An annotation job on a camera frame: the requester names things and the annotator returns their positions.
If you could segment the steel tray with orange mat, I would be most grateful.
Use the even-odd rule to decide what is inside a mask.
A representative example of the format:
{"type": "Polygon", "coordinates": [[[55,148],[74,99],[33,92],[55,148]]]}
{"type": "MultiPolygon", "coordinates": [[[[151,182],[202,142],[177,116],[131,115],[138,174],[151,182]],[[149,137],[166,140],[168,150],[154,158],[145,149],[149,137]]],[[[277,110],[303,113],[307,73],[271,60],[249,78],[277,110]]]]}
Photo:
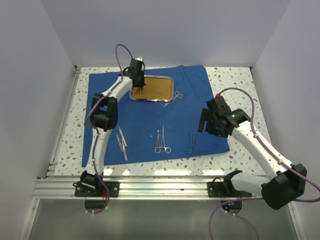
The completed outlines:
{"type": "Polygon", "coordinates": [[[129,92],[133,101],[170,102],[174,96],[174,80],[169,76],[145,75],[145,86],[142,88],[142,96],[139,87],[134,87],[129,92]]]}

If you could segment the steel scissors with ring handles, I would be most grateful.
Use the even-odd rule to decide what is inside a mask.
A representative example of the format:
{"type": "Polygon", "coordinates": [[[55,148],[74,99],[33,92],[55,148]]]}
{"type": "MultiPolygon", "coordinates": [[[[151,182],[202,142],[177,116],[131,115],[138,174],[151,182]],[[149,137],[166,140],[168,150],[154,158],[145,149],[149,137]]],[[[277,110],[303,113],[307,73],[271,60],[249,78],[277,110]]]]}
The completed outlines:
{"type": "Polygon", "coordinates": [[[172,103],[175,99],[177,99],[177,98],[181,99],[182,97],[183,97],[183,95],[182,95],[179,91],[175,91],[172,100],[171,100],[171,101],[168,101],[168,102],[164,105],[164,107],[166,107],[168,104],[172,103]]]}

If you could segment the steel forceps with ring handles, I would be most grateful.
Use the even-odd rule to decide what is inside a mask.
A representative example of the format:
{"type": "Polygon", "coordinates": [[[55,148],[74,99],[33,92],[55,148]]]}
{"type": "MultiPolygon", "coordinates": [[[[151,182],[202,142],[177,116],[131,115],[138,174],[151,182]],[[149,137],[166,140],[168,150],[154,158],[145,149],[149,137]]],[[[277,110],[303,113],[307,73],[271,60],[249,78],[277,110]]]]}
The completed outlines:
{"type": "Polygon", "coordinates": [[[166,146],[166,140],[165,140],[165,128],[162,126],[162,134],[161,134],[161,142],[160,142],[160,152],[170,154],[171,148],[166,146]]]}

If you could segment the blue surgical cloth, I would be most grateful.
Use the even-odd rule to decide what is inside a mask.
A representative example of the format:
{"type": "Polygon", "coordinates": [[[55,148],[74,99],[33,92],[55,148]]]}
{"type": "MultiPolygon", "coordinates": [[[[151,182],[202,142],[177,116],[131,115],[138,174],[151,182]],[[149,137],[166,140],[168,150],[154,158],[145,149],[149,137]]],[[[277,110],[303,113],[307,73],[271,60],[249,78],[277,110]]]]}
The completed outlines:
{"type": "Polygon", "coordinates": [[[176,66],[149,69],[147,75],[169,76],[174,80],[175,91],[183,97],[176,98],[164,107],[164,103],[134,101],[125,94],[118,103],[118,122],[127,143],[127,158],[120,150],[115,132],[112,132],[104,157],[105,165],[142,163],[226,153],[230,150],[223,137],[206,132],[197,133],[191,150],[191,130],[198,129],[202,109],[213,99],[213,91],[202,65],[176,66]],[[152,153],[157,144],[157,130],[161,146],[162,127],[165,144],[171,153],[152,153]]]}

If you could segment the steel scalpel handle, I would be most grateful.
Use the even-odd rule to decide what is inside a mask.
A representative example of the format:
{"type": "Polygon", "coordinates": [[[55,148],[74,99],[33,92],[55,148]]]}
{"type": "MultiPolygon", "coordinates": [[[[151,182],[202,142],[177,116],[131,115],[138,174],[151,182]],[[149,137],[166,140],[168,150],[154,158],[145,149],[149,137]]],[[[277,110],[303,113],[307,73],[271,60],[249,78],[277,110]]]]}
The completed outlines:
{"type": "Polygon", "coordinates": [[[120,140],[119,135],[118,135],[117,133],[115,133],[115,135],[116,135],[116,139],[117,139],[117,142],[118,142],[118,144],[119,144],[119,147],[120,147],[121,152],[124,152],[123,143],[122,143],[122,141],[120,140]]]}
{"type": "Polygon", "coordinates": [[[120,126],[118,126],[118,130],[119,130],[119,133],[120,133],[120,135],[121,135],[121,139],[122,139],[122,141],[123,141],[124,146],[127,147],[128,145],[127,145],[125,136],[124,136],[123,131],[122,131],[122,129],[121,129],[120,126]]]}
{"type": "Polygon", "coordinates": [[[121,145],[122,145],[122,152],[124,154],[124,159],[127,162],[128,161],[128,156],[127,156],[126,146],[125,146],[125,143],[124,143],[123,139],[121,139],[121,145]]]}

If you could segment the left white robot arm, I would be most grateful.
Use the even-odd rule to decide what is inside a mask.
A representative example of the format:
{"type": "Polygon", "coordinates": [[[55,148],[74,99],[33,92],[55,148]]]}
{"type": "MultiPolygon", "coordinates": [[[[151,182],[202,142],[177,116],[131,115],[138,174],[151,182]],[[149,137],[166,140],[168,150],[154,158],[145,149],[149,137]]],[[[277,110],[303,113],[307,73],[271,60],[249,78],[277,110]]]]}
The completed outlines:
{"type": "Polygon", "coordinates": [[[92,196],[103,193],[104,157],[112,130],[118,122],[118,102],[132,88],[145,86],[145,63],[142,57],[133,58],[129,67],[120,72],[117,80],[109,89],[96,93],[92,98],[92,107],[85,119],[92,128],[92,144],[88,162],[80,176],[80,182],[86,186],[92,196]]]}

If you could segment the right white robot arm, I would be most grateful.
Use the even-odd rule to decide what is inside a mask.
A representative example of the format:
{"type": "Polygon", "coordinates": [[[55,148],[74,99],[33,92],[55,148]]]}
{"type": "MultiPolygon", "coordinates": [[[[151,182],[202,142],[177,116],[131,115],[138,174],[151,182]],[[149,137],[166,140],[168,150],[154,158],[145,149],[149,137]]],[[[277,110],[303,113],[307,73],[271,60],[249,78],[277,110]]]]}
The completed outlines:
{"type": "Polygon", "coordinates": [[[264,175],[234,170],[221,181],[207,183],[209,197],[262,197],[269,207],[278,210],[305,192],[307,169],[283,157],[253,126],[242,110],[231,110],[222,96],[207,101],[202,109],[198,132],[216,137],[232,136],[240,142],[262,168],[264,175]]]}

